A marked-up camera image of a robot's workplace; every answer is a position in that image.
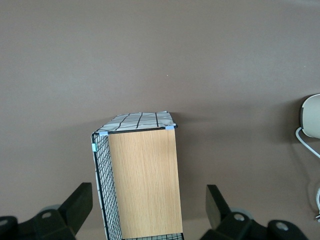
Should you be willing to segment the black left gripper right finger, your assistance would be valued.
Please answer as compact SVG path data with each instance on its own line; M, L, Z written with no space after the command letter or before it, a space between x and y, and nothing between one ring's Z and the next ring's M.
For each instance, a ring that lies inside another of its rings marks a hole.
M232 211L214 184L206 186L205 210L211 226L205 240L266 240L267 228L245 213Z

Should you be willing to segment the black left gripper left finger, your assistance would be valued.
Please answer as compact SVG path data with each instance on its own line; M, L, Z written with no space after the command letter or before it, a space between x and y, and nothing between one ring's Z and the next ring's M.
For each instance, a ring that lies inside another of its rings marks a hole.
M59 206L33 218L37 240L75 240L93 208L92 183L83 182Z

